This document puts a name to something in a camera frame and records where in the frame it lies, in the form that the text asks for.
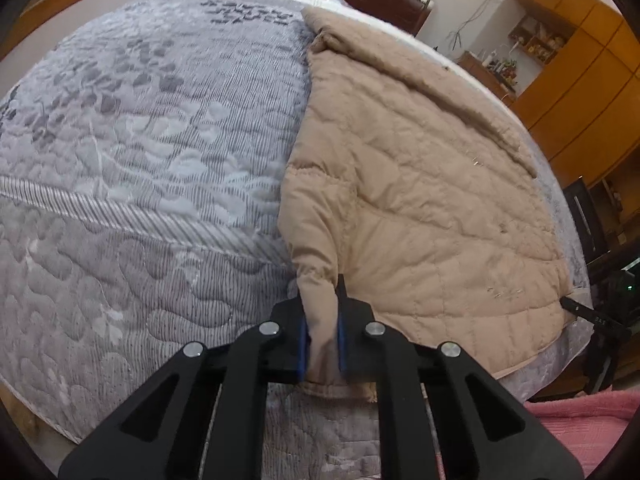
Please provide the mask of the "beige quilted down coat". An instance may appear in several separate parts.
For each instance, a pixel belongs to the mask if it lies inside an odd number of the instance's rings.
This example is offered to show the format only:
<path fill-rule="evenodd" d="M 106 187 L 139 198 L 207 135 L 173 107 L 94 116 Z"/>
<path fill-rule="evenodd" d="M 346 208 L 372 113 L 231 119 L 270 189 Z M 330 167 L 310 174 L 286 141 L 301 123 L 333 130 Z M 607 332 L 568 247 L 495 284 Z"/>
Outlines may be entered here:
<path fill-rule="evenodd" d="M 336 286 L 410 341 L 504 377 L 557 341 L 573 288 L 521 125 L 381 29 L 307 8 L 311 92 L 279 230 L 310 333 L 306 391 L 372 399 L 337 364 Z"/>

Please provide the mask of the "dark chair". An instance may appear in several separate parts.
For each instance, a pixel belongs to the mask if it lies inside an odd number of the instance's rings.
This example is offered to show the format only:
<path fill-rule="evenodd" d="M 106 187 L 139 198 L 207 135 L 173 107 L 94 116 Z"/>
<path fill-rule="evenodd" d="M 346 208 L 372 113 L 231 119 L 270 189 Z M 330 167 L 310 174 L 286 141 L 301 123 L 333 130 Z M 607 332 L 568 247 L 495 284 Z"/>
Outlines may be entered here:
<path fill-rule="evenodd" d="M 608 242 L 584 178 L 579 177 L 563 188 L 563 194 L 574 219 L 585 262 L 593 263 L 608 253 Z"/>

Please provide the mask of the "pink towel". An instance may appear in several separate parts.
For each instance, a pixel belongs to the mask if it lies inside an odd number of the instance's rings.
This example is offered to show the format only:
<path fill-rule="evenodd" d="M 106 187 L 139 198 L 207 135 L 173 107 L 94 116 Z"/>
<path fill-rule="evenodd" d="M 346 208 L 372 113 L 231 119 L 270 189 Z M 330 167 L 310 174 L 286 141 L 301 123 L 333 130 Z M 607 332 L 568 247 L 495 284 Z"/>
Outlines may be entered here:
<path fill-rule="evenodd" d="M 526 402 L 525 407 L 572 452 L 588 477 L 634 417 L 639 391 L 603 391 L 573 399 Z"/>

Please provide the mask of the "orange wooden wardrobe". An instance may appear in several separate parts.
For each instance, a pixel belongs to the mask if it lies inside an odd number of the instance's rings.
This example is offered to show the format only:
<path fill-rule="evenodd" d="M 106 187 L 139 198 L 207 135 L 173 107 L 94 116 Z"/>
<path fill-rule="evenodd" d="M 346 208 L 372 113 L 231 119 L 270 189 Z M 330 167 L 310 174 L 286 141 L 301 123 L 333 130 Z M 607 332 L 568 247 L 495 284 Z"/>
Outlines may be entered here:
<path fill-rule="evenodd" d="M 593 185 L 639 145 L 639 41 L 601 0 L 516 0 L 567 42 L 513 103 L 562 185 Z"/>

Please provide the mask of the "wooden desk with clutter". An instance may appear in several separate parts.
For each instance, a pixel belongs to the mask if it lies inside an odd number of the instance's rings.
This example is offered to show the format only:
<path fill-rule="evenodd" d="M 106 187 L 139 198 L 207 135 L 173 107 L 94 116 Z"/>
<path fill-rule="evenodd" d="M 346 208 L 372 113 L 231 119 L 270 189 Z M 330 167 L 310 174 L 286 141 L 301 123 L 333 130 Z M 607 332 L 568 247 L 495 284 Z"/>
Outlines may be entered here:
<path fill-rule="evenodd" d="M 458 65 L 466 70 L 471 76 L 477 79 L 491 93 L 493 93 L 503 104 L 511 107 L 515 101 L 515 93 L 497 75 L 484 67 L 469 51 L 464 51 L 458 58 Z"/>

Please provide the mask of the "grey floral quilted bedspread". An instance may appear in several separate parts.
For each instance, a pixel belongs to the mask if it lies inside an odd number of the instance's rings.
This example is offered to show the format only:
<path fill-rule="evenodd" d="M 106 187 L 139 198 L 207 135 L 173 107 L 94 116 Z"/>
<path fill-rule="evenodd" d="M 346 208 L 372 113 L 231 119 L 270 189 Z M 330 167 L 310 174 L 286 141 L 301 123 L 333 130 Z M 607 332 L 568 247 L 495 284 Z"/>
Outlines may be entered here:
<path fill-rule="evenodd" d="M 280 186 L 311 89 L 304 6 L 136 0 L 1 101 L 1 381 L 79 441 L 183 344 L 288 296 Z"/>

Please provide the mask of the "wall shelf with items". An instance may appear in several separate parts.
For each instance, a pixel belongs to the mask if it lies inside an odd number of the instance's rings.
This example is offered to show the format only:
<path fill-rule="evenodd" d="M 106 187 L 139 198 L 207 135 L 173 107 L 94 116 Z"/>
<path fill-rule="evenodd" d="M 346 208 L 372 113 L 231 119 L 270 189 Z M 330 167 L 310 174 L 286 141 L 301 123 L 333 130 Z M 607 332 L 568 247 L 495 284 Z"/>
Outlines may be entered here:
<path fill-rule="evenodd" d="M 534 58 L 541 66 L 547 66 L 567 43 L 567 38 L 557 34 L 543 22 L 525 15 L 509 32 L 509 39 L 518 50 Z"/>

